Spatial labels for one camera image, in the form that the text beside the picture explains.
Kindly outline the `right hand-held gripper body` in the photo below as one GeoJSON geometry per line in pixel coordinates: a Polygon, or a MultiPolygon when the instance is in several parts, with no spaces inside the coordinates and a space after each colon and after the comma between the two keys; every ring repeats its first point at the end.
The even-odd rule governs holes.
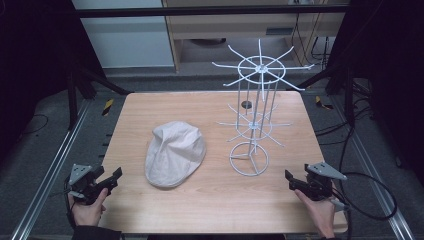
{"type": "Polygon", "coordinates": [[[327,164],[320,162],[309,164],[314,172],[306,175],[308,189],[306,195],[313,201],[321,201],[332,196],[332,180],[345,181],[347,176],[327,164]]]}

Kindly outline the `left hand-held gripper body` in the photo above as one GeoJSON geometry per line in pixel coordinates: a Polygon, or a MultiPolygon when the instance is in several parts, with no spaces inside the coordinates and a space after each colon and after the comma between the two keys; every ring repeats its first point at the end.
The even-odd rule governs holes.
{"type": "Polygon", "coordinates": [[[68,183],[70,185],[70,194],[76,202],[91,205],[102,191],[99,188],[100,182],[97,183],[93,176],[93,170],[92,166],[73,165],[68,183]]]}

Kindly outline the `beige cap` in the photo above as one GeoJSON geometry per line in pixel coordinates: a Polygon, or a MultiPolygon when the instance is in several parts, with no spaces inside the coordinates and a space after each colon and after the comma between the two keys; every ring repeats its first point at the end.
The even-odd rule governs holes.
{"type": "Polygon", "coordinates": [[[153,131],[145,160],[145,176],[153,186],[173,188],[182,184],[202,163],[206,143],[197,127],[173,121],[153,131]]]}

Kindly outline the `person's left hand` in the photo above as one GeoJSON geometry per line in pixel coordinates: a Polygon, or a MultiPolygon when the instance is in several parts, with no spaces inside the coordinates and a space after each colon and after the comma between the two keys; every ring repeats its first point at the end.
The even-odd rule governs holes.
{"type": "Polygon", "coordinates": [[[68,203],[71,207],[71,214],[73,216],[76,226],[97,226],[100,222],[103,212],[106,207],[103,205],[108,196],[108,189],[104,188],[96,201],[91,205],[84,205],[75,202],[72,195],[68,195],[68,203]]]}

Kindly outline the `yellow black tape strip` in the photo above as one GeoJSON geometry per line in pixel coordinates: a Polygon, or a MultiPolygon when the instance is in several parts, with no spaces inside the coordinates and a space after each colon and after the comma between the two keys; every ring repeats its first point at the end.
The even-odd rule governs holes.
{"type": "Polygon", "coordinates": [[[315,97],[315,104],[316,104],[317,107],[320,107],[320,108],[323,108],[323,109],[327,109],[327,110],[333,109],[333,105],[324,103],[320,96],[315,97]]]}
{"type": "Polygon", "coordinates": [[[102,111],[102,114],[101,114],[102,116],[107,116],[108,115],[108,113],[109,113],[109,111],[110,111],[113,103],[114,103],[114,99],[113,98],[108,99],[106,101],[105,106],[104,106],[103,111],[102,111]]]}

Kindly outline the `black metal stand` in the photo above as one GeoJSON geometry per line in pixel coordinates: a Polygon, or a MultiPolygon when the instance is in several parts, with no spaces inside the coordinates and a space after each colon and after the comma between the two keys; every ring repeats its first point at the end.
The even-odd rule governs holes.
{"type": "Polygon", "coordinates": [[[326,92],[330,95],[344,88],[344,116],[351,127],[355,126],[353,104],[353,79],[354,71],[349,65],[335,64],[315,74],[298,85],[299,88],[308,87],[321,79],[329,78],[326,92]]]}
{"type": "Polygon", "coordinates": [[[97,92],[92,86],[94,81],[104,87],[118,93],[120,95],[130,94],[129,90],[125,90],[114,83],[110,82],[105,76],[101,76],[93,71],[82,67],[80,64],[72,64],[67,69],[67,91],[68,91],[68,106],[69,106],[69,130],[72,130],[78,120],[77,94],[79,90],[84,99],[93,99],[97,92]]]}

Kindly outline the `white cabinet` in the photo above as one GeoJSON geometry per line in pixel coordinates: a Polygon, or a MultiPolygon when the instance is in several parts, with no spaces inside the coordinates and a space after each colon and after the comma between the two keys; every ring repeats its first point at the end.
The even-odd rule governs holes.
{"type": "MultiPolygon", "coordinates": [[[[72,0],[77,10],[162,7],[161,0],[72,0]]],[[[173,67],[165,18],[84,18],[83,26],[106,69],[173,67]]]]}

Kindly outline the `light wooden shelf unit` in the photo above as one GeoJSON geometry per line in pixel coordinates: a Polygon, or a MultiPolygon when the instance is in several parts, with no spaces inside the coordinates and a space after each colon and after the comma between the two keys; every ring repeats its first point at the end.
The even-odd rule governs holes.
{"type": "MultiPolygon", "coordinates": [[[[165,7],[256,6],[256,5],[335,5],[349,0],[161,0],[165,7]]],[[[337,35],[343,13],[292,13],[168,16],[175,68],[182,69],[183,46],[188,40],[227,41],[236,38],[277,38],[294,48],[290,56],[305,65],[312,61],[313,43],[318,37],[337,35]]]]}

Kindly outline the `aluminium floor rail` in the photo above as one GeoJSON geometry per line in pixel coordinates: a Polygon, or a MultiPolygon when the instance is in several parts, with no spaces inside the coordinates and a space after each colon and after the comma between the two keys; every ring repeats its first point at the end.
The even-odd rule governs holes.
{"type": "Polygon", "coordinates": [[[32,201],[30,202],[25,214],[19,221],[19,224],[14,229],[10,240],[27,240],[47,198],[56,181],[58,174],[67,159],[67,156],[72,148],[75,139],[81,129],[82,124],[87,116],[88,109],[91,105],[91,100],[83,100],[81,107],[77,112],[77,120],[75,125],[66,132],[66,135],[57,150],[48,170],[43,176],[32,201]]]}
{"type": "Polygon", "coordinates": [[[398,207],[398,201],[396,200],[393,192],[384,183],[381,175],[379,174],[375,165],[372,163],[362,140],[355,132],[355,128],[348,124],[344,116],[344,108],[340,98],[331,96],[330,100],[332,101],[334,109],[342,121],[343,129],[347,133],[347,136],[344,140],[342,155],[338,164],[338,169],[343,169],[344,154],[346,152],[347,146],[351,145],[354,153],[356,154],[359,165],[362,168],[362,171],[350,171],[346,172],[346,175],[358,176],[366,179],[367,184],[371,187],[372,193],[374,194],[375,199],[379,204],[379,208],[383,213],[382,216],[372,216],[370,213],[367,213],[366,217],[375,221],[388,222],[397,240],[416,240],[416,237],[412,233],[412,230],[410,229],[406,219],[398,207]]]}

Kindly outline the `black horizontal frame bar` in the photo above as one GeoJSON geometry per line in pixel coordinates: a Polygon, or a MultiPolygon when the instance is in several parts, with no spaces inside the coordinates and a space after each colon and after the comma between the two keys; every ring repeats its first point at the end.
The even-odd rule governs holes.
{"type": "Polygon", "coordinates": [[[202,6],[161,7],[128,9],[82,9],[74,14],[80,18],[102,17],[156,17],[156,16],[202,16],[243,14],[292,14],[292,13],[341,13],[350,9],[349,4],[335,5],[256,5],[256,6],[202,6]]]}

